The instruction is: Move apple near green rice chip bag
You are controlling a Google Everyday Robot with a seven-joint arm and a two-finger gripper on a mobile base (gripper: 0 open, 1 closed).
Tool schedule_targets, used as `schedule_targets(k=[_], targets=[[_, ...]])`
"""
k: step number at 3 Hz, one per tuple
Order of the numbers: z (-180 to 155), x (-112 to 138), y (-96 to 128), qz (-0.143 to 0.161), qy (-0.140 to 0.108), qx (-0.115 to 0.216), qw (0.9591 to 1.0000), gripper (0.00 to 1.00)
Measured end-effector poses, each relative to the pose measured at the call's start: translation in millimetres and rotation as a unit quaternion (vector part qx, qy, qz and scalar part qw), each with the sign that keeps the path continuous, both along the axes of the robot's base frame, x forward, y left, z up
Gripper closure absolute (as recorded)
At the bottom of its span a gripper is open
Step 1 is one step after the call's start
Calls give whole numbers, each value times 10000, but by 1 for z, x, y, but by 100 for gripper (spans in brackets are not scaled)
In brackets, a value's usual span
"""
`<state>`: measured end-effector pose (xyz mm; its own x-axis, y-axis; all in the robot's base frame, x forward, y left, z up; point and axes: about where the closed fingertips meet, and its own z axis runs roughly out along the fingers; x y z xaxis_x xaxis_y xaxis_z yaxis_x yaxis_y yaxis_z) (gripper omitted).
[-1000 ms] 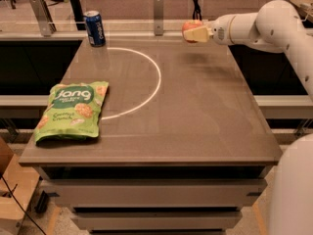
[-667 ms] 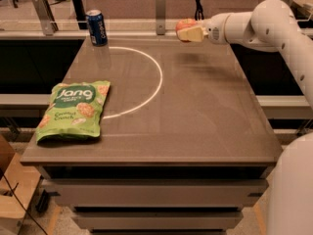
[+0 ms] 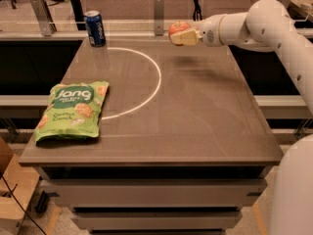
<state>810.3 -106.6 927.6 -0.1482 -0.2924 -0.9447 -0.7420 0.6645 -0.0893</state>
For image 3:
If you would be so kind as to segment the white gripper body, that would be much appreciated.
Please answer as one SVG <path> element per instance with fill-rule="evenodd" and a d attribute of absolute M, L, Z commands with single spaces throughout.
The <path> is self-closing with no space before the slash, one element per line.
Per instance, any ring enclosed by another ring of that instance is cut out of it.
<path fill-rule="evenodd" d="M 220 25 L 224 19 L 225 14 L 214 15 L 200 23 L 200 34 L 202 42 L 209 47 L 219 47 L 223 43 L 220 39 Z"/>

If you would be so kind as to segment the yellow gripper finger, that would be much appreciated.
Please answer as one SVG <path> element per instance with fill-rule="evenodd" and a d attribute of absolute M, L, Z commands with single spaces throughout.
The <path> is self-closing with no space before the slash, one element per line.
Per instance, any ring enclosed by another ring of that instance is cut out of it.
<path fill-rule="evenodd" d="M 177 31 L 169 36 L 171 42 L 178 46 L 195 46 L 202 39 L 200 32 L 193 28 Z"/>

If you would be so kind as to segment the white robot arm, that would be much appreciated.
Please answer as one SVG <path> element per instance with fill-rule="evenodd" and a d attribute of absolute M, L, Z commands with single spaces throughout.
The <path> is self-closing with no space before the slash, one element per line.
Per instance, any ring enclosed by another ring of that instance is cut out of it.
<path fill-rule="evenodd" d="M 172 44 L 209 47 L 235 45 L 276 53 L 313 113 L 313 45 L 297 32 L 285 6 L 259 0 L 247 12 L 214 15 L 168 29 Z M 296 141 L 284 154 L 274 185 L 269 235 L 313 235 L 313 135 Z"/>

